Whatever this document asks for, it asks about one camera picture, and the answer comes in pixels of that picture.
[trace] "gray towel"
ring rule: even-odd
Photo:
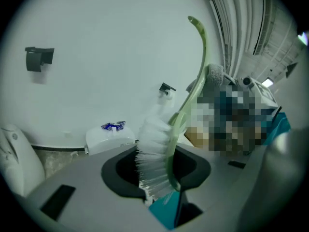
[[[224,71],[223,66],[217,64],[209,64],[209,73],[207,75],[205,86],[207,87],[219,87],[222,85]],[[190,92],[196,80],[194,80],[186,89]]]

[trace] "wall outlet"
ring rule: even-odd
[[[72,132],[70,132],[70,131],[64,131],[63,135],[64,135],[65,138],[72,138],[73,137]]]

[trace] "gray tile floor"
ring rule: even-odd
[[[46,179],[70,163],[87,157],[87,154],[83,151],[75,151],[78,155],[76,153],[63,151],[48,151],[41,149],[35,149],[34,151],[37,153],[43,165]]]

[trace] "brush bristle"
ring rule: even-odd
[[[166,153],[171,126],[157,117],[147,118],[140,129],[135,162],[140,186],[155,200],[174,191],[166,171]]]

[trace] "green brush handle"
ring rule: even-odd
[[[193,103],[197,103],[197,98],[201,94],[205,85],[206,78],[209,72],[208,61],[209,51],[207,50],[207,35],[204,26],[193,16],[188,16],[189,21],[196,27],[203,42],[203,58],[201,67],[199,69],[197,80],[195,81],[189,95],[185,99],[181,108],[175,113],[169,120],[169,124],[172,126],[170,142],[168,145],[166,170],[169,178],[169,182],[175,188],[176,191],[180,191],[180,184],[176,180],[173,174],[173,157],[175,153],[176,144],[179,138],[179,134],[182,132],[182,128],[185,126],[187,118],[191,115],[191,106]]]

